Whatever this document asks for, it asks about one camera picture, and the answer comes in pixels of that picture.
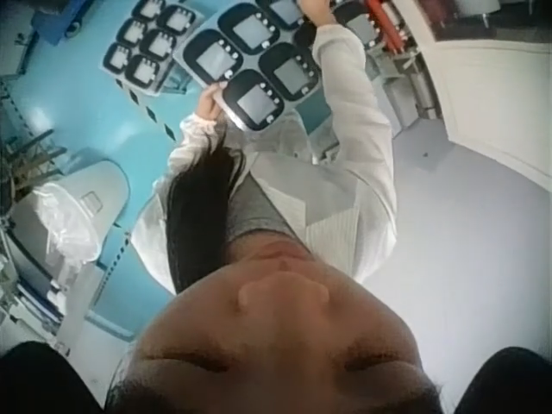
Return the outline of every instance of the plastic bag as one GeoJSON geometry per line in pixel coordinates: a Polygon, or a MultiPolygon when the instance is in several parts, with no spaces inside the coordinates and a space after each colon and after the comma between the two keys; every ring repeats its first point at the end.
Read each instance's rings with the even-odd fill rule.
{"type": "Polygon", "coordinates": [[[74,272],[98,258],[101,246],[91,219],[82,206],[63,188],[48,183],[33,191],[35,211],[48,231],[47,261],[57,261],[60,255],[74,272]]]}

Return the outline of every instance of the white lab coat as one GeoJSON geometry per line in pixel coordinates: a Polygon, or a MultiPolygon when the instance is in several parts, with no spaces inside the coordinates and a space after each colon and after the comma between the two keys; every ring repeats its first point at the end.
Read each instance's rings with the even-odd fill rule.
{"type": "MultiPolygon", "coordinates": [[[[247,160],[241,180],[251,173],[313,254],[362,283],[387,259],[397,237],[392,130],[365,74],[364,49],[352,32],[338,25],[320,28],[313,55],[322,67],[340,142],[335,162],[315,166],[305,160],[306,133],[291,113],[265,134],[241,143],[247,160]]],[[[132,234],[145,267],[170,292],[166,193],[171,180],[207,148],[206,136],[216,136],[214,127],[195,115],[182,122],[184,141],[172,152],[168,172],[155,184],[132,234]]],[[[233,145],[242,138],[229,135],[233,145]]]]}

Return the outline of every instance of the hand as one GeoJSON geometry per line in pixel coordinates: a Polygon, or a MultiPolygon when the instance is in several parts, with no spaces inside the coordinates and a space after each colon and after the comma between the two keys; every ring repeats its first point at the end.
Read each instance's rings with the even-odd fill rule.
{"type": "Polygon", "coordinates": [[[215,94],[223,90],[228,82],[221,82],[219,84],[213,84],[204,89],[199,96],[198,107],[196,108],[196,115],[206,121],[216,121],[221,115],[223,110],[218,103],[215,102],[215,94]]]}
{"type": "Polygon", "coordinates": [[[336,18],[329,8],[329,0],[298,0],[299,7],[317,27],[336,24],[336,18]]]}

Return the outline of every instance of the nose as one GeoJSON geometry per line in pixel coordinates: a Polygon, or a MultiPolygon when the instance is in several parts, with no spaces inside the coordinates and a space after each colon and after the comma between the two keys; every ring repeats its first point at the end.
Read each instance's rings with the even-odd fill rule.
{"type": "Polygon", "coordinates": [[[257,320],[263,330],[288,330],[313,323],[329,303],[328,288],[297,273],[278,272],[247,283],[238,292],[242,314],[257,320]]]}

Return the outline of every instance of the red tool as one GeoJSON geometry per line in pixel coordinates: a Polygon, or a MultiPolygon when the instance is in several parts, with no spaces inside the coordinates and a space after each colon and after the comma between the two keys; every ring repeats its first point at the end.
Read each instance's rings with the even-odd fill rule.
{"type": "Polygon", "coordinates": [[[384,33],[384,40],[387,47],[393,53],[402,53],[405,50],[405,41],[397,31],[393,22],[381,6],[380,0],[366,0],[366,5],[370,9],[374,20],[379,24],[384,33]]]}

